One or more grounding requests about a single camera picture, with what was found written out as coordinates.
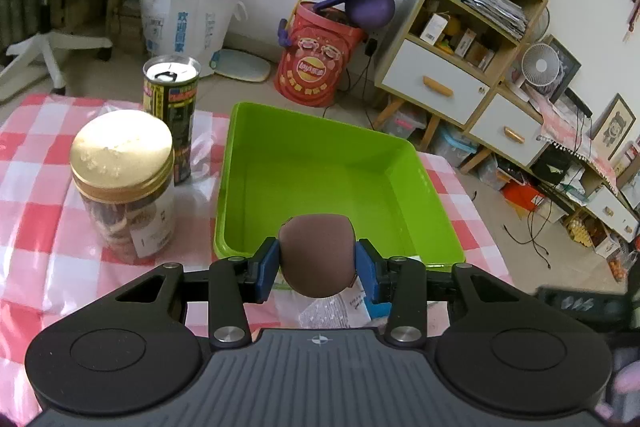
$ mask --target gold jar lid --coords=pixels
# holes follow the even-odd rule
[[[156,190],[174,169],[171,131],[139,110],[108,112],[87,123],[71,144],[78,190],[104,203],[129,203]]]

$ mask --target white chair base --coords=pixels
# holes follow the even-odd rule
[[[81,37],[57,31],[46,34],[36,33],[33,37],[12,44],[7,48],[7,55],[17,55],[17,57],[4,70],[0,71],[0,86],[23,71],[34,58],[42,55],[51,80],[53,80],[54,90],[62,92],[65,87],[65,79],[56,58],[53,56],[53,50],[93,50],[111,48],[112,46],[111,41],[105,37]]]

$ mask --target brown ball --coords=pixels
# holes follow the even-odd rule
[[[292,217],[280,227],[278,240],[282,275],[296,292],[320,299],[353,283],[355,235],[348,217]]]

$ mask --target white drawer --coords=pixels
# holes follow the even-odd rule
[[[450,90],[427,87],[423,77]],[[464,124],[489,91],[480,80],[410,41],[404,41],[382,81],[384,86]]]
[[[495,150],[529,165],[544,147],[541,125],[505,97],[496,94],[469,131]]]
[[[625,205],[606,187],[599,187],[589,198],[587,208],[610,229],[618,232],[630,243],[638,222]]]

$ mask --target framed picture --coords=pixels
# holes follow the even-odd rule
[[[558,73],[558,76],[560,76],[560,83],[549,97],[549,102],[556,103],[556,100],[560,98],[562,93],[564,93],[569,82],[572,81],[573,77],[580,69],[581,64],[571,53],[569,53],[567,48],[558,42],[553,35],[547,35],[543,42],[545,44],[549,44],[553,49],[555,49],[558,57],[560,58],[560,71]]]
[[[602,123],[595,129],[593,137],[591,137],[593,146],[597,147],[610,160],[635,121],[636,117],[629,106],[617,94],[605,111]]]

